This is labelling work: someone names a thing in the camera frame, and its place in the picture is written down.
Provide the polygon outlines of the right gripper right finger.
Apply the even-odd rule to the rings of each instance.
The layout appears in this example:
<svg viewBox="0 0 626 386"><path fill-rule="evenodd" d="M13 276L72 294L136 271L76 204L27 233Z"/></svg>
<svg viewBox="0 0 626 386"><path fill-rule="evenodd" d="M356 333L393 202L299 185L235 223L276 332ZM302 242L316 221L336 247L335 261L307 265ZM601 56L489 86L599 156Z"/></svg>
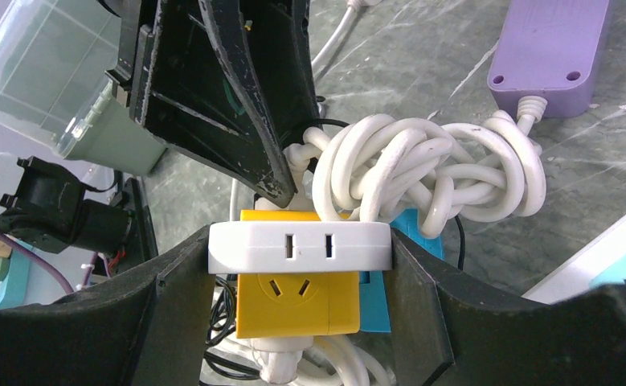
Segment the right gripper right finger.
<svg viewBox="0 0 626 386"><path fill-rule="evenodd" d="M392 232L400 385L626 385L626 285L545 305Z"/></svg>

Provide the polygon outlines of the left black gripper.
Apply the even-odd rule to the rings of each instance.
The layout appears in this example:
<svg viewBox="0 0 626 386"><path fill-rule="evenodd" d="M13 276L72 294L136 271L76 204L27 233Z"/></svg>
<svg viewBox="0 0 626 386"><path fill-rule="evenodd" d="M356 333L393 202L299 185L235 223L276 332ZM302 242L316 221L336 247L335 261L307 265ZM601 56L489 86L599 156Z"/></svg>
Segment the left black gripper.
<svg viewBox="0 0 626 386"><path fill-rule="evenodd" d="M287 207L295 183L282 150L317 116L309 3L104 7L121 20L118 61L109 74L126 91L133 120L169 148Z"/></svg>

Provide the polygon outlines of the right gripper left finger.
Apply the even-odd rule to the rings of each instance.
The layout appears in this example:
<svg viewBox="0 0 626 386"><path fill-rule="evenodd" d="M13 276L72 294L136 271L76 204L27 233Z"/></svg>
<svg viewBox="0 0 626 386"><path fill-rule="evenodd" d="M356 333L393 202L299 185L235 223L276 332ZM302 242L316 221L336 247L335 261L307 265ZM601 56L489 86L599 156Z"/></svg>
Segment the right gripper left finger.
<svg viewBox="0 0 626 386"><path fill-rule="evenodd" d="M0 310L0 385L196 385L211 313L209 230L93 287Z"/></svg>

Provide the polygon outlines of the white long power strip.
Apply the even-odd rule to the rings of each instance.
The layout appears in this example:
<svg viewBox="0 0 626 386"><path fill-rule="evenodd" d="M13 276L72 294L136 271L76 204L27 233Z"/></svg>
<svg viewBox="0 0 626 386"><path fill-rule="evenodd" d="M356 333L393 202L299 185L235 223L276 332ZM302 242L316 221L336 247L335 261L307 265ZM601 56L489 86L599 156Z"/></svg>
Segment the white long power strip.
<svg viewBox="0 0 626 386"><path fill-rule="evenodd" d="M522 296L553 304L606 284L626 284L626 215Z"/></svg>

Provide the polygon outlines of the white plug adapter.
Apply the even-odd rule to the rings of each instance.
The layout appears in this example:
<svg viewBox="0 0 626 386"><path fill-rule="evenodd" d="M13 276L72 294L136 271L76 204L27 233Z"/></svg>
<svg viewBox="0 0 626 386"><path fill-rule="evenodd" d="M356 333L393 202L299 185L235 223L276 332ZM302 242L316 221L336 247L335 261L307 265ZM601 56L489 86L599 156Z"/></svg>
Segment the white plug adapter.
<svg viewBox="0 0 626 386"><path fill-rule="evenodd" d="M391 228L384 223L238 221L210 226L212 274L391 269Z"/></svg>

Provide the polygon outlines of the teal plug adapter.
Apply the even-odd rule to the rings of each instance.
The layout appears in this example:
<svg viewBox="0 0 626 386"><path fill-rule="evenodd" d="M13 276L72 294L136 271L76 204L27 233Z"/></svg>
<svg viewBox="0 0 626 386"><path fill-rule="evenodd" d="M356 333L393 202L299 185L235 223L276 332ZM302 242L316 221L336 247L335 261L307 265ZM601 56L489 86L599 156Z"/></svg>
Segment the teal plug adapter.
<svg viewBox="0 0 626 386"><path fill-rule="evenodd" d="M0 310L22 306L27 295L30 260L19 252L12 252L7 275L0 281Z"/></svg>

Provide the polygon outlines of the yellow cube socket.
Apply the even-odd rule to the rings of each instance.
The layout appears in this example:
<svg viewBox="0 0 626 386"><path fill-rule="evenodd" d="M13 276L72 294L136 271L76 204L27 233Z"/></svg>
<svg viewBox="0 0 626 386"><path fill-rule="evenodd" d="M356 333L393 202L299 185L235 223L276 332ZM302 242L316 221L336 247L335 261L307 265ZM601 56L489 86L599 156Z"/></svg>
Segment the yellow cube socket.
<svg viewBox="0 0 626 386"><path fill-rule="evenodd" d="M241 273L236 305L239 339L354 334L359 273Z"/></svg>

